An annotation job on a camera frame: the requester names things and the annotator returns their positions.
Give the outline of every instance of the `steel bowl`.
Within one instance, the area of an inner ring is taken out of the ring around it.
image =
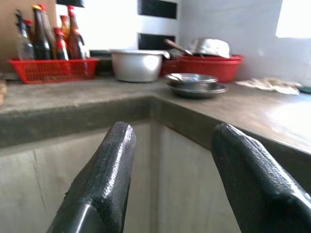
[[[166,51],[156,50],[110,50],[112,65],[120,81],[133,83],[152,82],[159,77],[162,56]]]
[[[207,88],[213,89],[218,81],[214,76],[191,73],[173,73],[165,77],[169,86],[194,91],[205,91]]]
[[[189,47],[189,51],[199,55],[230,57],[230,47],[227,42],[205,37],[194,39]]]
[[[185,98],[191,98],[191,99],[212,98],[228,90],[227,87],[225,87],[224,85],[218,84],[218,83],[214,85],[213,89],[211,89],[210,86],[207,86],[205,91],[181,89],[181,88],[177,88],[173,86],[170,86],[170,89],[175,95],[185,97]]]

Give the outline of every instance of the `stacked plates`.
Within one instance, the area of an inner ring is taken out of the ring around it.
[[[172,92],[186,98],[211,98],[228,90],[217,78],[203,74],[174,73],[165,76]]]

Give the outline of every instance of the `concrete countertop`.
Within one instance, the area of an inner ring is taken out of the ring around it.
[[[151,119],[210,149],[212,129],[227,122],[258,139],[296,179],[305,176],[298,167],[311,166],[311,95],[226,86],[229,91],[217,98],[190,100],[174,96],[164,80],[9,84],[0,107],[0,148],[107,127],[119,120]],[[290,168],[293,159],[297,169]],[[311,181],[307,185],[311,191]]]

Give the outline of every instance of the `glass bottle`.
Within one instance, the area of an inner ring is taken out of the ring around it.
[[[60,19],[62,20],[61,30],[64,34],[64,40],[67,43],[67,40],[69,37],[69,32],[70,32],[69,17],[68,16],[60,16]]]
[[[35,58],[34,55],[34,48],[31,44],[27,33],[26,33],[26,26],[23,22],[23,18],[21,16],[21,12],[18,11],[18,14],[16,14],[18,18],[18,37],[17,37],[17,53],[18,58],[20,60],[33,60]]]
[[[68,60],[66,43],[64,41],[64,34],[60,28],[54,28],[56,39],[56,58],[59,60]]]
[[[25,23],[25,25],[26,25],[26,31],[27,31],[28,38],[29,38],[30,42],[32,42],[32,37],[33,37],[33,31],[32,31],[33,22],[32,22],[31,20],[24,19],[24,23]]]
[[[47,14],[47,7],[44,4],[39,4],[39,6],[41,7],[41,18],[43,22],[44,32],[49,41],[53,59],[56,59],[55,37],[51,29],[50,20]]]
[[[49,41],[44,32],[41,18],[41,7],[38,5],[33,5],[33,11],[35,16],[35,32],[33,36],[35,58],[37,60],[49,60],[52,58],[52,53]]]
[[[68,5],[68,15],[70,18],[70,33],[68,37],[69,57],[70,59],[85,59],[84,40],[79,33],[74,7],[72,5]]]

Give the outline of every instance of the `window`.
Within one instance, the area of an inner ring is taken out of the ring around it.
[[[311,38],[311,0],[283,0],[276,36]]]

